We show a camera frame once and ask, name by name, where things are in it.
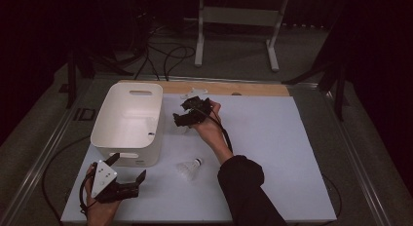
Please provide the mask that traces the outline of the black tripod stand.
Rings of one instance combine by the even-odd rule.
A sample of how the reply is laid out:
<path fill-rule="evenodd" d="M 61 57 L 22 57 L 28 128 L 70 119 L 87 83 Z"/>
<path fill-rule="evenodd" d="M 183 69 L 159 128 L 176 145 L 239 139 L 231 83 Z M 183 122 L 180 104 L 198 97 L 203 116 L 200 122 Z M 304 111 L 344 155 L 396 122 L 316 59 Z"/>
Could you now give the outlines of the black tripod stand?
<path fill-rule="evenodd" d="M 322 76 L 317 83 L 317 89 L 321 92 L 328 93 L 332 88 L 335 88 L 333 109 L 337 118 L 343 121 L 342 107 L 344 102 L 346 69 L 339 60 L 328 60 L 320 64 L 315 64 L 309 71 L 295 78 L 282 81 L 282 83 L 293 86 L 319 73 L 322 73 Z"/>
<path fill-rule="evenodd" d="M 67 83 L 63 84 L 60 88 L 63 93 L 67 93 L 67 109 L 71 108 L 77 99 L 77 71 L 80 71 L 82 76 L 92 79 L 95 75 L 93 68 L 94 61 L 109 68 L 116 74 L 131 76 L 130 72 L 121 69 L 88 48 L 75 48 L 70 50 L 67 54 Z"/>

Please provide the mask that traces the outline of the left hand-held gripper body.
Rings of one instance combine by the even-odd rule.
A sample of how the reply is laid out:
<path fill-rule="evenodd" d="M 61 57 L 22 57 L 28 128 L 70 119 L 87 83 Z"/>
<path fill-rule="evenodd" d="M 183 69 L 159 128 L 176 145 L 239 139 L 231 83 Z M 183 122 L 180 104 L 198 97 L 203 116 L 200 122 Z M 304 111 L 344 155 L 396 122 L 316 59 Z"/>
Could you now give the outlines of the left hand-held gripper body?
<path fill-rule="evenodd" d="M 99 203 L 107 204 L 125 199 L 137 198 L 139 195 L 138 181 L 118 183 L 118 173 L 104 161 L 96 163 L 91 196 Z"/>

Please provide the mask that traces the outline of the person's left hand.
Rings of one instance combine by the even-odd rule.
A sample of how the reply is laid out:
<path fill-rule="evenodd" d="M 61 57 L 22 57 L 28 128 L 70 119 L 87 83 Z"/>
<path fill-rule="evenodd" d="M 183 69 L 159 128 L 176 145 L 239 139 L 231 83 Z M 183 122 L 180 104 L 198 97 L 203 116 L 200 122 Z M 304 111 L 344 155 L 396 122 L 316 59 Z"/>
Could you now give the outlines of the person's left hand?
<path fill-rule="evenodd" d="M 87 225 L 88 226 L 110 226 L 116 212 L 121 204 L 121 201 L 114 203 L 102 204 L 97 202 L 91 196 L 93 181 L 89 178 L 86 181 L 86 204 L 87 210 Z"/>

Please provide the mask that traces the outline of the small black rectangular frame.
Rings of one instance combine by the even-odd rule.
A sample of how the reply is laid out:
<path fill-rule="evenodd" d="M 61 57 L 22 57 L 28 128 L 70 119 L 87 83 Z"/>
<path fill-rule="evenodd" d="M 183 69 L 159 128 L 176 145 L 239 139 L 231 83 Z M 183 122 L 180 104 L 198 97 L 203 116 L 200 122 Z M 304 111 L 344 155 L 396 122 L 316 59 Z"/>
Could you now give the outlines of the small black rectangular frame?
<path fill-rule="evenodd" d="M 96 111 L 91 108 L 78 108 L 73 117 L 74 121 L 92 121 Z"/>

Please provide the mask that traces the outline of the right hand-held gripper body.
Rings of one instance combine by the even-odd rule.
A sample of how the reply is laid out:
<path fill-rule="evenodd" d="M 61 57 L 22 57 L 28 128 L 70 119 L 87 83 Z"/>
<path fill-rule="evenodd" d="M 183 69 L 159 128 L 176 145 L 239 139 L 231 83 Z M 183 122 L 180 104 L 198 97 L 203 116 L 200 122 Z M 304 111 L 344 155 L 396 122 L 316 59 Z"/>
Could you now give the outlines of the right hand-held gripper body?
<path fill-rule="evenodd" d="M 201 99 L 201 94 L 206 94 L 206 89 L 193 88 L 189 93 L 184 94 L 181 98 L 184 102 L 181 107 L 190 115 L 189 120 L 195 124 L 203 122 L 211 111 L 211 104 L 209 98 Z"/>

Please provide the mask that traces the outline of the white table cover board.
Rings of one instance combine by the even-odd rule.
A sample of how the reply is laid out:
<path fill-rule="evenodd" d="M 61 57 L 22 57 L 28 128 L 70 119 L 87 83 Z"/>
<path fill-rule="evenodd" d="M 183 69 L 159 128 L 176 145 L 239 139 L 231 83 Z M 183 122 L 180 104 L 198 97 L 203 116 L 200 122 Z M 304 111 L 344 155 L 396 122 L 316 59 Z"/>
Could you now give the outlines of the white table cover board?
<path fill-rule="evenodd" d="M 265 175 L 263 190 L 288 222 L 335 219 L 295 101 L 290 96 L 215 95 L 233 150 L 258 163 Z M 115 216 L 129 223 L 228 222 L 231 214 L 217 181 L 220 168 L 213 152 L 196 132 L 178 132 L 172 113 L 181 98 L 165 94 L 165 127 L 159 161 L 146 170 L 135 199 L 125 200 Z M 176 165 L 203 160 L 192 180 Z"/>

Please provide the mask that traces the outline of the white metal stand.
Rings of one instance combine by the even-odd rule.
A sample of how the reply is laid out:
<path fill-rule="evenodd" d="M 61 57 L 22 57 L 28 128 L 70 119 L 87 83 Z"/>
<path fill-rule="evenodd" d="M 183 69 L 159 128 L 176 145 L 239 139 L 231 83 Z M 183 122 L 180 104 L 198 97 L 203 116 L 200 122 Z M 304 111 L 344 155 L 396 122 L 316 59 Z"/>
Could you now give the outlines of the white metal stand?
<path fill-rule="evenodd" d="M 271 69 L 274 72 L 278 72 L 280 67 L 276 55 L 275 44 L 282 26 L 282 20 L 288 1 L 289 0 L 282 0 L 280 7 L 276 11 L 272 11 L 211 7 L 205 5 L 205 0 L 199 0 L 198 40 L 195 51 L 195 65 L 197 67 L 201 67 L 203 65 L 205 23 L 255 25 L 274 28 L 272 37 L 266 41 L 266 49 Z"/>

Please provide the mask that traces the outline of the person's right hand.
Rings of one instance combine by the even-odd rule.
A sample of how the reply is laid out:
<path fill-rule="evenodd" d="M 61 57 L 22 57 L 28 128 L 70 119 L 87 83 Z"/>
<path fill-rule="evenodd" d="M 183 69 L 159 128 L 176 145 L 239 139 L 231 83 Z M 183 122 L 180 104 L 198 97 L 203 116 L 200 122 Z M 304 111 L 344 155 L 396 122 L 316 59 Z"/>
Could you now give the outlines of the person's right hand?
<path fill-rule="evenodd" d="M 224 141 L 222 129 L 220 128 L 221 120 L 218 116 L 221 105 L 215 101 L 211 101 L 210 104 L 211 113 L 209 114 L 209 118 L 206 118 L 202 123 L 194 126 L 194 129 L 201 139 L 208 145 L 218 144 Z"/>

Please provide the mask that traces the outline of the white feather shuttlecock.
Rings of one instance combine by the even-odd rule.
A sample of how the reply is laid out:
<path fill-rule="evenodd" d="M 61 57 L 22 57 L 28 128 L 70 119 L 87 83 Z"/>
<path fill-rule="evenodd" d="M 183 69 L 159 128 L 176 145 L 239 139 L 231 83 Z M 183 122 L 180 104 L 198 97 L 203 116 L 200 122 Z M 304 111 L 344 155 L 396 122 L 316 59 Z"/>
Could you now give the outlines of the white feather shuttlecock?
<path fill-rule="evenodd" d="M 179 163 L 176 165 L 176 168 L 185 179 L 192 180 L 198 173 L 198 170 L 202 163 L 202 159 L 196 158 L 190 162 Z"/>

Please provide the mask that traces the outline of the white plastic storage basket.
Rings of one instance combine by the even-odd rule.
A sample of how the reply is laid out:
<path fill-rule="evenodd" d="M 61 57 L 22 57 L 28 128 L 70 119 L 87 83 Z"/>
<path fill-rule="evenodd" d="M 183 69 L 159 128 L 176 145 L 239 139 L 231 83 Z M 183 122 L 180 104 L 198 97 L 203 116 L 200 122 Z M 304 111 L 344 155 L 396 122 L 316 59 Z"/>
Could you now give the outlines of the white plastic storage basket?
<path fill-rule="evenodd" d="M 160 157 L 164 125 L 160 85 L 117 83 L 102 103 L 91 143 L 105 159 L 119 153 L 117 166 L 151 167 Z"/>

